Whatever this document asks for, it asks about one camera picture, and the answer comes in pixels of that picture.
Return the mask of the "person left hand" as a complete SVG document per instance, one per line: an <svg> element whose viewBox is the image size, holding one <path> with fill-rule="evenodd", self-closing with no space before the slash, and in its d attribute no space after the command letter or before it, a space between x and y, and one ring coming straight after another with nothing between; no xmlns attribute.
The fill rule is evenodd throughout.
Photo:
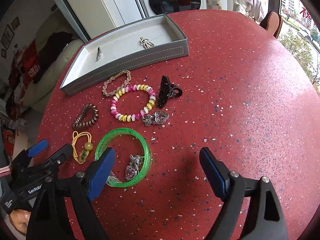
<svg viewBox="0 0 320 240"><path fill-rule="evenodd" d="M9 215L12 226L22 235L27 234L27 224L30 219L31 212L26 210L13 210Z"/></svg>

